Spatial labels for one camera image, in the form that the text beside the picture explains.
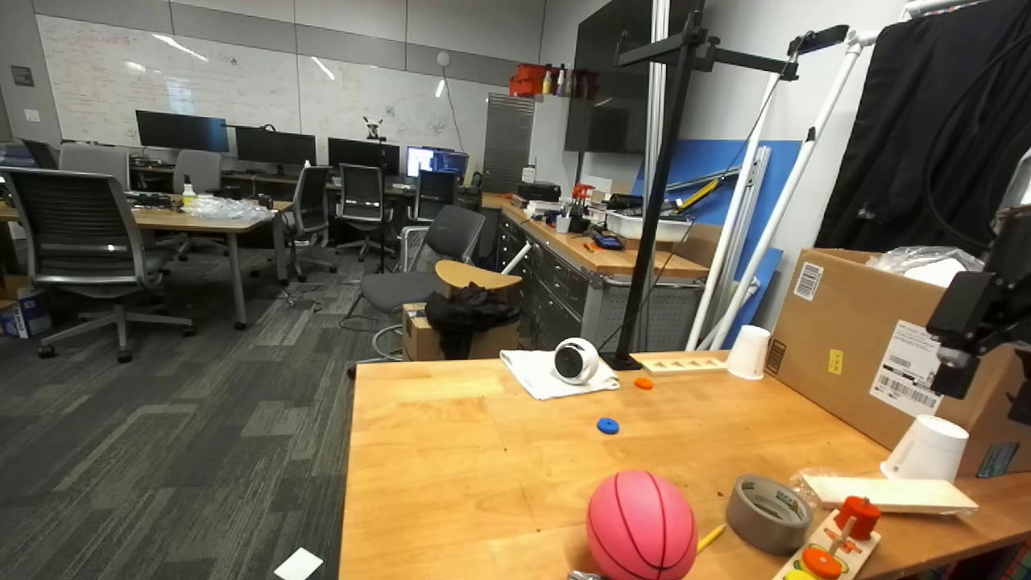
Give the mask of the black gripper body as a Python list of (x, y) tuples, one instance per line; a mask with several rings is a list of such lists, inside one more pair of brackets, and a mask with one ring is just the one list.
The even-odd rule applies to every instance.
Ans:
[(965, 399), (981, 360), (1002, 340), (1026, 340), (1031, 323), (1031, 206), (1009, 208), (981, 270), (961, 270), (929, 320), (938, 339), (932, 389)]

